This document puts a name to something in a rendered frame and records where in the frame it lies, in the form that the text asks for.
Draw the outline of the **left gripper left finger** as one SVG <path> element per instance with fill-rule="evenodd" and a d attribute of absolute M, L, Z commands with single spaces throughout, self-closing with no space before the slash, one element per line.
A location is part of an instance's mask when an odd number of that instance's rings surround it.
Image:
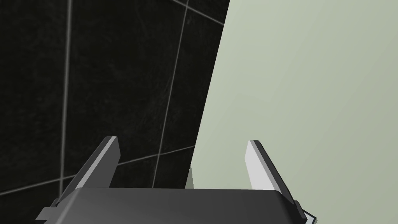
<path fill-rule="evenodd" d="M 108 188 L 119 159 L 120 149 L 117 136 L 105 137 L 55 203 L 59 204 L 78 188 Z"/>

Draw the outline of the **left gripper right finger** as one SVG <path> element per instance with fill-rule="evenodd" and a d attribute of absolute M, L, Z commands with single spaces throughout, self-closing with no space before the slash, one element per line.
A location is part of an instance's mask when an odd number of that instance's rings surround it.
<path fill-rule="evenodd" d="M 288 202 L 295 203 L 293 196 L 260 141 L 248 141 L 245 164 L 252 189 L 276 190 Z"/>

